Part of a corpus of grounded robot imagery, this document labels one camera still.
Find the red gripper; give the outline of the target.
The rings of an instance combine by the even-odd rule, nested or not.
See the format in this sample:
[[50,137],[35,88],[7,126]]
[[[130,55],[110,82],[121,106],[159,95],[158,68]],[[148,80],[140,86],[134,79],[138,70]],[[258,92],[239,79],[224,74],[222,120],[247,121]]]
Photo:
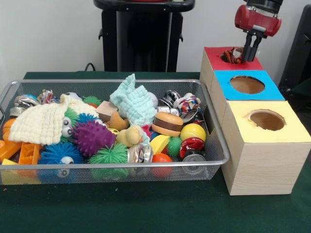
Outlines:
[[243,48],[242,60],[254,61],[259,44],[262,41],[261,35],[256,35],[256,40],[251,46],[253,33],[250,30],[257,30],[264,36],[274,36],[280,29],[282,20],[272,13],[266,12],[259,8],[241,5],[235,15],[235,26],[237,28],[248,31],[246,42]]

